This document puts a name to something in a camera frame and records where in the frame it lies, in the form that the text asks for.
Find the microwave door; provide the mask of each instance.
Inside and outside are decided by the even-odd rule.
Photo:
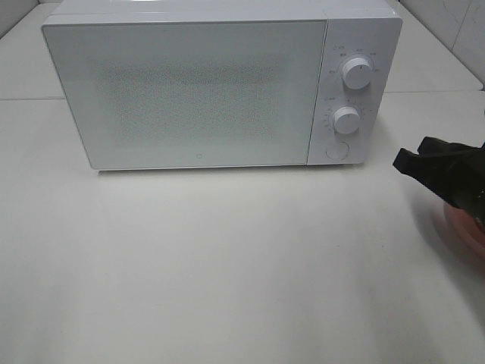
[[[94,169],[307,162],[324,20],[44,33]]]

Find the white tile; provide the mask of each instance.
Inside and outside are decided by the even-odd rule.
[[[471,0],[401,0],[448,49],[453,47]]]
[[[40,31],[57,6],[38,5],[0,39],[0,99],[64,97]]]
[[[0,102],[2,359],[483,364],[483,266],[391,164],[484,104],[385,95],[362,166],[97,174],[64,100]]]
[[[388,1],[404,24],[387,93],[482,89],[482,83],[408,10]]]
[[[485,82],[485,0],[473,0],[453,51]]]

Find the microwave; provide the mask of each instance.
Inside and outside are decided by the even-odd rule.
[[[42,25],[96,170],[335,165],[369,151],[384,0],[64,0]]]

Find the knob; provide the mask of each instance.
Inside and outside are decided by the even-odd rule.
[[[342,78],[350,89],[363,89],[371,82],[372,65],[364,57],[349,59],[342,66]]]
[[[356,131],[361,122],[361,116],[353,107],[339,108],[333,114],[333,127],[337,133],[350,134]]]

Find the tile grout line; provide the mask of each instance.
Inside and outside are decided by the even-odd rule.
[[[2,98],[1,101],[49,101],[49,100],[65,100],[65,97],[12,97],[12,98]]]
[[[422,91],[387,91],[384,95],[396,93],[482,93],[483,89],[441,89],[441,90],[422,90]]]
[[[458,32],[456,33],[455,40],[453,41],[453,44],[452,44],[452,48],[450,49],[450,52],[453,53],[453,54],[455,54],[453,52],[453,49],[455,48],[455,44],[456,44],[456,41],[458,40],[458,36],[460,35],[460,32],[462,31],[463,23],[465,22],[465,19],[468,15],[468,12],[470,11],[470,7],[471,7],[472,2],[473,2],[473,0],[469,0],[469,2],[468,2],[467,10],[466,10],[465,15],[462,19],[462,22],[460,23],[460,27],[458,28]]]

